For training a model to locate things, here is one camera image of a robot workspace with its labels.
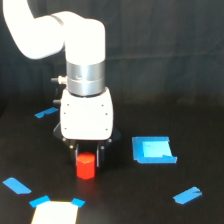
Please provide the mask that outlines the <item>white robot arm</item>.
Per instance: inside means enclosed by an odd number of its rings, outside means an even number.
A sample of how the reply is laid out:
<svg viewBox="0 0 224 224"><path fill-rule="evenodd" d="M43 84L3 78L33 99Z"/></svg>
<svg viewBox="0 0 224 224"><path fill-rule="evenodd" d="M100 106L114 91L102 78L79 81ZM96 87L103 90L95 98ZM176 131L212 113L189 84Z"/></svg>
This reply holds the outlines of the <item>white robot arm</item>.
<svg viewBox="0 0 224 224"><path fill-rule="evenodd" d="M106 33L102 22L70 11L34 17L28 0L2 0L3 16L14 43L29 59L65 52L66 74L54 81L64 87L60 121L54 136L67 144L74 158L80 141L95 141L96 166L105 149L120 137L114 127L113 103L105 86Z"/></svg>

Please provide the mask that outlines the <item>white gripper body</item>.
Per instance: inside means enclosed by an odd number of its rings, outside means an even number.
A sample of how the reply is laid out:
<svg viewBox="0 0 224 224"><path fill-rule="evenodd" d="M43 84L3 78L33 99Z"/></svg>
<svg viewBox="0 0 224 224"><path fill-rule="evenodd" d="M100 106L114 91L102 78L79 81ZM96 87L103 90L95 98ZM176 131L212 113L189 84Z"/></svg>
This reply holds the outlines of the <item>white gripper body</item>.
<svg viewBox="0 0 224 224"><path fill-rule="evenodd" d="M53 134L67 145L71 145L72 140L105 141L109 145L121 137L113 118L113 103L108 88L92 97L74 96L64 89L60 100L60 122Z"/></svg>

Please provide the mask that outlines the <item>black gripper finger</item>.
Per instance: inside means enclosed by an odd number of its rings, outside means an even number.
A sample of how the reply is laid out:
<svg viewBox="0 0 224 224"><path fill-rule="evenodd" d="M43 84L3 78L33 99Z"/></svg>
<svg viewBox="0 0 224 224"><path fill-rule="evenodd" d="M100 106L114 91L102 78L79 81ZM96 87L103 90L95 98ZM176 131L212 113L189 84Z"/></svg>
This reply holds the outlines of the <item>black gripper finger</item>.
<svg viewBox="0 0 224 224"><path fill-rule="evenodd" d="M69 147L69 151L70 151L70 157L71 157L71 161L73 163L76 163L77 157L78 157L78 153L79 153L79 145L71 145Z"/></svg>
<svg viewBox="0 0 224 224"><path fill-rule="evenodd" d="M105 152L106 147L102 144L98 144L96 150L96 169L98 172L100 172L104 168Z"/></svg>

